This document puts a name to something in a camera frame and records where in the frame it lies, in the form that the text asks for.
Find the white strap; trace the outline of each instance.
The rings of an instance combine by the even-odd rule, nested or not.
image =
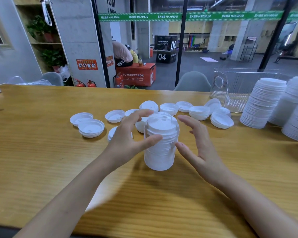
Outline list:
[[[52,26],[52,20],[49,15],[48,9],[46,8],[46,4],[49,2],[49,0],[43,0],[42,1],[42,9],[43,9],[43,14],[44,14],[44,19],[45,22],[49,25]]]

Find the red fire extinguisher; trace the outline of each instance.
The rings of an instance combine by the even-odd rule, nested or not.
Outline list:
[[[89,79],[88,79],[87,86],[88,86],[89,88],[96,88],[96,83],[93,82],[92,80],[89,80]]]
[[[114,85],[116,88],[125,88],[124,78],[120,73],[118,73],[118,74],[116,74],[116,76],[114,76]]]
[[[74,78],[74,79],[78,82],[78,84],[75,85],[76,87],[86,87],[86,85],[84,83],[82,83],[80,80],[78,80],[76,78]]]

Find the green leafy plant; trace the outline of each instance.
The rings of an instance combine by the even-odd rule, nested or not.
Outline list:
[[[41,57],[48,66],[63,66],[66,64],[65,56],[61,50],[45,49],[41,53]]]
[[[139,89],[139,88],[137,88],[135,85],[134,85],[134,86],[132,86],[132,87],[130,87],[130,86],[128,86],[128,85],[125,85],[125,88],[130,88],[130,89]]]
[[[33,38],[36,38],[36,34],[42,36],[43,33],[52,33],[54,31],[54,27],[49,26],[40,15],[35,16],[35,18],[27,25],[27,29]]]

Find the red plyo box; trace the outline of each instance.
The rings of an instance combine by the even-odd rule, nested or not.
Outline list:
[[[116,67],[116,73],[121,73],[124,78],[124,85],[151,86],[156,80],[156,64],[147,63],[140,67],[138,63],[129,67]]]

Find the green banner strip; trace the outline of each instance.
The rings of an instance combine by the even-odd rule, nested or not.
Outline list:
[[[188,12],[186,21],[279,20],[283,11]],[[100,13],[99,21],[181,21],[182,12]],[[298,20],[290,12],[287,20]]]

